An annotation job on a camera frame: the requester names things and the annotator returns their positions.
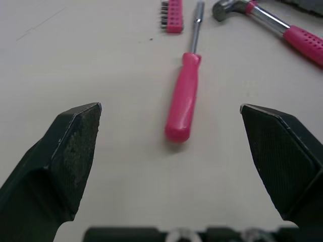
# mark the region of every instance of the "hammer shaft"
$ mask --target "hammer shaft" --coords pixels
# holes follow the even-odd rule
[[[280,32],[281,34],[284,34],[286,30],[290,28],[290,26],[283,20],[277,18],[275,15],[267,12],[265,9],[259,6],[255,6],[252,9],[251,15],[259,19],[260,21],[268,24],[274,30]]]

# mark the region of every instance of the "screwdriver shaft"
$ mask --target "screwdriver shaft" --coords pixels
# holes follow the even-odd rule
[[[203,13],[204,13],[204,2],[199,1],[197,3],[196,14],[194,19],[194,34],[193,34],[191,53],[196,53],[198,34],[199,34],[201,23],[203,21]]]

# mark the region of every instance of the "textured gripper pad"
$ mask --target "textured gripper pad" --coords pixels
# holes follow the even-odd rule
[[[76,114],[51,164],[56,185],[73,213],[78,210],[92,167],[99,119],[99,105]]]
[[[289,114],[249,104],[241,114],[256,169],[282,218],[293,221],[314,189],[323,147]]]

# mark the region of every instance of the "screwdriver bit holder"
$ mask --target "screwdriver bit holder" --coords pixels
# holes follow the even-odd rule
[[[161,3],[161,28],[170,34],[180,34],[184,29],[182,0]]]

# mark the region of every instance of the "pink tool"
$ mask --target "pink tool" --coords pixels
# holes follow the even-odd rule
[[[229,12],[239,12],[252,15],[265,22],[283,37],[304,56],[323,66],[323,39],[304,29],[290,26],[281,19],[259,7],[255,1],[250,0],[220,0],[213,6],[213,16],[223,21]]]
[[[179,34],[184,29],[182,0],[161,3],[161,28],[167,33]]]
[[[177,79],[165,127],[166,137],[174,143],[183,143],[190,137],[198,84],[198,67],[201,62],[201,56],[195,53],[203,12],[204,2],[198,2],[192,50],[183,55],[183,67]]]

